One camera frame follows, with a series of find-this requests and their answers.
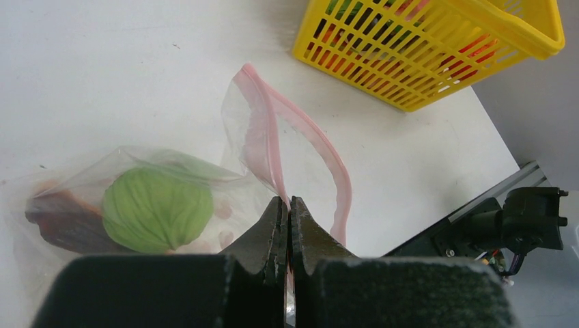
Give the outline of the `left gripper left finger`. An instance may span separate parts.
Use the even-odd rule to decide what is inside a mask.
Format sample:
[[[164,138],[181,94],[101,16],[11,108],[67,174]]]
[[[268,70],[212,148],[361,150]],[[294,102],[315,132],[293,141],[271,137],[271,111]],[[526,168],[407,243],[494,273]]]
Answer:
[[[227,278],[224,327],[286,324],[288,209],[274,197],[258,221],[221,253]]]

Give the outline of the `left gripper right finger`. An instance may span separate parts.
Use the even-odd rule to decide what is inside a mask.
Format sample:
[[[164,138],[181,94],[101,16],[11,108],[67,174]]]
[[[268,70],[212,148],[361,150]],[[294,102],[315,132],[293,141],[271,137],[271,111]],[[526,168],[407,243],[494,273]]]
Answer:
[[[291,199],[289,224],[289,268],[293,277],[296,326],[330,327],[317,264],[331,258],[356,256],[315,221],[301,197]]]

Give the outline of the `pale green toy cabbage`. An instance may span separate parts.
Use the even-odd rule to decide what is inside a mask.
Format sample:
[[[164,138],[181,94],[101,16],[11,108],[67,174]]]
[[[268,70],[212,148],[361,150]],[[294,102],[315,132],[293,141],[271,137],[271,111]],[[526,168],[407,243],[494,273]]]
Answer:
[[[148,167],[124,172],[102,199],[108,236],[144,254],[163,254],[192,243],[213,214],[209,187]]]

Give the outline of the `clear zip top bag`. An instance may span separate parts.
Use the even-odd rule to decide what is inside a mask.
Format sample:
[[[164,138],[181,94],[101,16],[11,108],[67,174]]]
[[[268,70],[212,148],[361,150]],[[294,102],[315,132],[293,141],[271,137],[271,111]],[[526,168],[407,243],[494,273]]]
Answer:
[[[163,254],[218,253],[259,218],[272,197],[290,204],[303,191],[326,210],[330,235],[345,242],[352,185],[343,161],[322,129],[292,101],[268,85],[250,64],[233,77],[221,109],[227,146],[220,164],[170,148],[120,146],[92,164],[11,181],[1,188],[1,214],[27,245],[19,260],[54,269],[84,256],[47,243],[27,221],[26,203],[40,189],[69,190],[102,213],[106,189],[124,172],[148,167],[210,188],[214,214],[200,237]],[[131,253],[103,254],[144,254]]]

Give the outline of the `toy steak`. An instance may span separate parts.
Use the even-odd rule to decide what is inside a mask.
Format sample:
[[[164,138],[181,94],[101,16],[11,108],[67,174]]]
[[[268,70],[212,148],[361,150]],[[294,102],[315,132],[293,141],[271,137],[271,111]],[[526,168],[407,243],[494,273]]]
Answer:
[[[25,217],[38,226],[49,244],[81,255],[131,253],[105,231],[99,209],[69,190],[50,191],[50,185],[27,200]]]

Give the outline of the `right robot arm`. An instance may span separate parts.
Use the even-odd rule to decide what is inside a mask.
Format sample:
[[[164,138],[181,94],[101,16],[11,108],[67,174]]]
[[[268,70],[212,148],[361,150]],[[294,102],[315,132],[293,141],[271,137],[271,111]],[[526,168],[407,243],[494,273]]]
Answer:
[[[536,248],[562,250],[568,218],[560,215],[560,205],[566,197],[569,192],[557,187],[513,189],[500,210],[471,215],[462,228],[482,249],[507,248],[521,256]]]

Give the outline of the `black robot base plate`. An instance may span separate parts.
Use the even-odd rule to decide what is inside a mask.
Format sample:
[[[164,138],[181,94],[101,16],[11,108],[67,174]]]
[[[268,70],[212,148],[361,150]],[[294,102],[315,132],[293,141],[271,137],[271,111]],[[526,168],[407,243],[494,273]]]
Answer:
[[[385,256],[470,258],[504,273],[507,265],[497,256],[506,248],[507,217],[515,212],[515,203],[510,200],[503,205],[494,197],[469,203]]]

